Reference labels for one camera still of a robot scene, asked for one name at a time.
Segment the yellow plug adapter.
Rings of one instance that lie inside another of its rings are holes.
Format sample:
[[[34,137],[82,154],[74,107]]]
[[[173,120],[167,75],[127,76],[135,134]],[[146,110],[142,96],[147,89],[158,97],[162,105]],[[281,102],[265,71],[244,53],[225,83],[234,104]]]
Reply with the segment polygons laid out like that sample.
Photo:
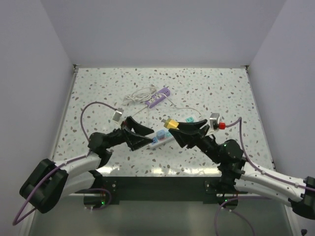
[[[166,129],[177,129],[179,126],[179,123],[171,118],[162,119],[161,122]]]

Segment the light blue plug adapter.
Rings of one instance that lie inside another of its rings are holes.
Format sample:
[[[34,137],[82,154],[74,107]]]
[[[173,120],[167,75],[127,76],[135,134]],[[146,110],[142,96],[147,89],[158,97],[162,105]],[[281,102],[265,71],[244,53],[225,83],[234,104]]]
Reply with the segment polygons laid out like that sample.
[[[156,133],[156,137],[158,140],[162,140],[165,138],[165,130],[159,130],[157,133]]]

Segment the white multicolour power strip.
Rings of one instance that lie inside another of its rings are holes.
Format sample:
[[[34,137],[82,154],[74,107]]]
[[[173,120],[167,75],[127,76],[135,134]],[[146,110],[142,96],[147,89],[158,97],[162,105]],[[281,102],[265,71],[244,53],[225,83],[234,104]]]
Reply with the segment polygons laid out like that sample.
[[[195,116],[195,115],[191,115],[191,116],[188,116],[188,117],[194,117],[194,122],[196,121],[199,121],[200,118]],[[185,117],[185,118],[180,118],[178,120],[178,122],[186,122],[185,119],[188,118],[188,117]],[[165,138],[162,139],[162,140],[158,140],[157,137],[156,137],[156,133],[159,131],[159,130],[165,130]],[[153,142],[151,144],[148,144],[148,148],[149,149],[155,149],[155,148],[158,148],[159,146],[161,145],[164,145],[168,142],[171,142],[173,140],[175,140],[175,138],[171,135],[171,133],[168,131],[168,129],[166,129],[165,127],[163,127],[163,125],[158,128],[155,133],[149,135],[150,138],[153,139]]]

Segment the teal plug adapter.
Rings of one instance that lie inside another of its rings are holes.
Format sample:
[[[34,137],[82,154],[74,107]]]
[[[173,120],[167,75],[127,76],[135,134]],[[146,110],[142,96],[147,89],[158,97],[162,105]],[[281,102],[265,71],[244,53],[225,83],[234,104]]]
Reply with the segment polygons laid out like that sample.
[[[186,122],[190,123],[190,122],[194,122],[194,117],[188,117],[185,119]]]

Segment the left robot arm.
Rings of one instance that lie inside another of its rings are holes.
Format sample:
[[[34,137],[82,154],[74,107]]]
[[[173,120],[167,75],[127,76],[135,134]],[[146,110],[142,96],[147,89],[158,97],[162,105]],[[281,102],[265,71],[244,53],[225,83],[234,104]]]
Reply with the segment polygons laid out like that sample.
[[[105,166],[111,156],[110,148],[126,144],[131,151],[153,142],[154,130],[127,117],[121,127],[110,133],[94,132],[88,137],[88,153],[82,156],[52,161],[43,159],[24,182],[19,194],[41,213],[52,210],[59,200],[80,190],[98,192],[102,175],[98,168]]]

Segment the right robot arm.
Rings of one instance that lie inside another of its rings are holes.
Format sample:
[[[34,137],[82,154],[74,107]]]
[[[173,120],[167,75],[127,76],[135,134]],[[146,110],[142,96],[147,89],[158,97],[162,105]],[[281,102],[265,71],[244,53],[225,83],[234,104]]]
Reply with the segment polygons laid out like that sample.
[[[279,200],[292,208],[297,215],[313,220],[315,218],[315,179],[295,178],[283,175],[252,162],[245,152],[243,142],[234,139],[218,144],[214,135],[208,135],[210,128],[225,129],[223,122],[206,120],[180,122],[170,133],[180,147],[198,147],[202,153],[218,165],[221,177],[215,183],[217,193],[248,192]]]

